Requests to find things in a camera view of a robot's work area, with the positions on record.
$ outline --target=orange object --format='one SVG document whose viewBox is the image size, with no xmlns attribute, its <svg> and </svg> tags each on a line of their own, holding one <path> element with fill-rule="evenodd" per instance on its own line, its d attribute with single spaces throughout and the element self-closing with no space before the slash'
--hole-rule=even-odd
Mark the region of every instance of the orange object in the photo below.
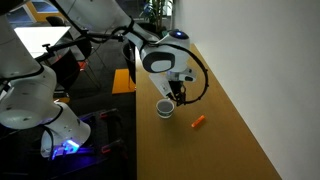
<svg viewBox="0 0 320 180">
<path fill-rule="evenodd" d="M 204 120 L 204 115 L 200 116 L 194 123 L 192 123 L 191 127 L 196 127 L 202 120 Z"/>
</svg>

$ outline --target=wooden table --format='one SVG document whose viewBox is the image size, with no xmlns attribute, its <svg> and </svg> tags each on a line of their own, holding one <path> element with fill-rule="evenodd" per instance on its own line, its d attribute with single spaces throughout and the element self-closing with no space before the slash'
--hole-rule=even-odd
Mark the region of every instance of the wooden table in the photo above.
<svg viewBox="0 0 320 180">
<path fill-rule="evenodd" d="M 55 45 L 70 29 L 67 27 L 18 27 L 14 31 L 33 58 L 46 53 L 43 44 Z"/>
<path fill-rule="evenodd" d="M 208 67 L 194 45 L 191 50 Z M 203 99 L 176 107 L 164 120 L 155 108 L 163 97 L 136 63 L 138 180 L 281 179 L 210 70 Z M 199 96 L 203 79 L 198 69 L 197 81 L 185 83 L 187 98 Z M 201 115 L 205 120 L 192 128 Z"/>
</svg>

